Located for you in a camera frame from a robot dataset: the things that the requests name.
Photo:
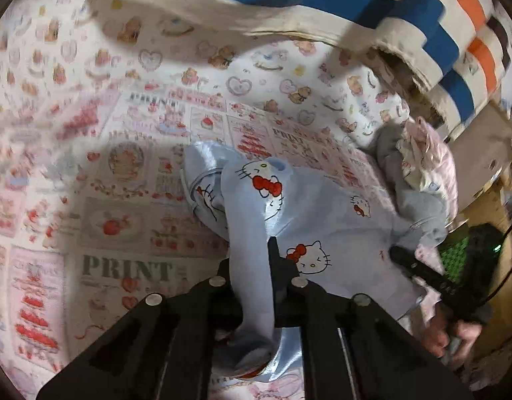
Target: black metal bracket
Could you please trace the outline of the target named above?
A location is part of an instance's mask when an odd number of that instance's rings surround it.
[[[473,397],[367,295],[326,293],[269,241],[275,326],[299,326],[308,400]],[[38,400],[203,400],[214,333],[241,323],[228,263],[184,295],[153,293],[39,392]]]

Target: striped blanket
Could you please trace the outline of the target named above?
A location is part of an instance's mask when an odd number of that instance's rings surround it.
[[[397,55],[449,131],[486,105],[512,58],[512,21],[492,0],[136,1],[216,30],[291,34]]]

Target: red bow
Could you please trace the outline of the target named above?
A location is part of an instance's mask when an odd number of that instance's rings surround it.
[[[287,260],[293,260],[295,263],[298,263],[300,260],[300,257],[305,255],[306,253],[306,246],[302,244],[298,244],[297,248],[295,248],[295,251],[293,251],[291,254],[287,254],[286,259]]]
[[[258,191],[267,189],[268,192],[273,194],[273,197],[278,197],[282,193],[282,184],[280,182],[271,182],[269,179],[265,179],[262,176],[254,176],[252,179],[252,185]]]
[[[357,204],[354,205],[354,210],[358,215],[365,216],[365,212],[361,207],[359,207]]]

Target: cable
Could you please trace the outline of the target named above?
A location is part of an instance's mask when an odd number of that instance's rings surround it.
[[[504,242],[506,241],[506,239],[508,238],[508,235],[511,233],[512,231],[512,225],[510,225],[510,227],[508,228],[508,230],[506,230],[506,233],[504,233],[504,236],[502,237],[502,244],[504,245]],[[508,271],[508,273],[505,275],[505,277],[502,279],[502,281],[500,282],[500,284],[497,286],[497,288],[492,291],[489,296],[484,299],[481,303],[480,303],[480,307],[482,305],[484,305],[486,302],[489,302],[491,299],[493,299],[495,297],[495,295],[502,289],[503,285],[506,284],[506,281],[508,281],[508,279],[510,278],[512,274],[512,265],[511,265],[511,268],[510,270]]]

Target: pink fabric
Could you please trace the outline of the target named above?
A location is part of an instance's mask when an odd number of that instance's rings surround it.
[[[452,221],[458,214],[458,183],[456,166],[449,146],[422,117],[418,117],[417,121],[406,121],[405,129],[422,152],[421,166],[425,170],[436,171],[443,179],[447,193],[447,216],[448,220]]]

